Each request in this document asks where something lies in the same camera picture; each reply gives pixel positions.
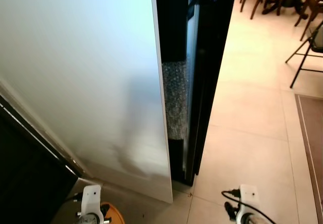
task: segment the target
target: tile floor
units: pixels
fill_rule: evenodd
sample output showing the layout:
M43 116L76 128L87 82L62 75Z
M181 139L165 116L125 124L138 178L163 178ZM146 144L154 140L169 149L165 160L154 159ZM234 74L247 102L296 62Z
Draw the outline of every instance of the tile floor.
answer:
M316 224L316 212L294 93L323 97L323 74L302 71L294 56L305 26L294 27L293 9L250 15L235 1L201 163L193 187L173 182L172 205L113 185L102 198L114 203L126 223L232 223L221 190L256 185L261 209L281 224ZM318 17L314 24L322 20ZM323 70L320 58L304 66ZM74 191L86 183L79 180ZM54 223L72 223L79 205L63 205Z

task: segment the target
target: white wall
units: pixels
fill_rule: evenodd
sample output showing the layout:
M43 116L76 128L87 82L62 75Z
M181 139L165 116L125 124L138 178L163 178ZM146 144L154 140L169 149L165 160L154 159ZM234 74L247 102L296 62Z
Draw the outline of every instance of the white wall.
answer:
M171 202L153 9L0 0L0 80L95 177Z

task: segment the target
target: refrigerator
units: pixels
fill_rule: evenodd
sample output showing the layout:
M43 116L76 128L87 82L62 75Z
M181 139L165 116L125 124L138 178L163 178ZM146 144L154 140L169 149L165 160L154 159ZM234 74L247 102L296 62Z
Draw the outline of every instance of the refrigerator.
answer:
M234 0L157 0L173 180L198 175Z

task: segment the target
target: chair seat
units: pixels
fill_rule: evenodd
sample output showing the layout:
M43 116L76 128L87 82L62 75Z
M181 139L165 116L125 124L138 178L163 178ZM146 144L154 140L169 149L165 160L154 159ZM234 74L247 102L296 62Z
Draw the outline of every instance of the chair seat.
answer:
M310 27L307 31L308 36L311 36L314 30L315 27ZM312 51L323 53L323 26L318 30L311 49Z

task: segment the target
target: doormat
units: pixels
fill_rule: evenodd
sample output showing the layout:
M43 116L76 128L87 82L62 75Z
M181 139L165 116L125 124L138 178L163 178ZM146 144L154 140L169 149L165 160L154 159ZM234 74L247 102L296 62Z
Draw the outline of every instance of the doormat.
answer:
M323 99L295 95L313 187L317 219L323 224Z

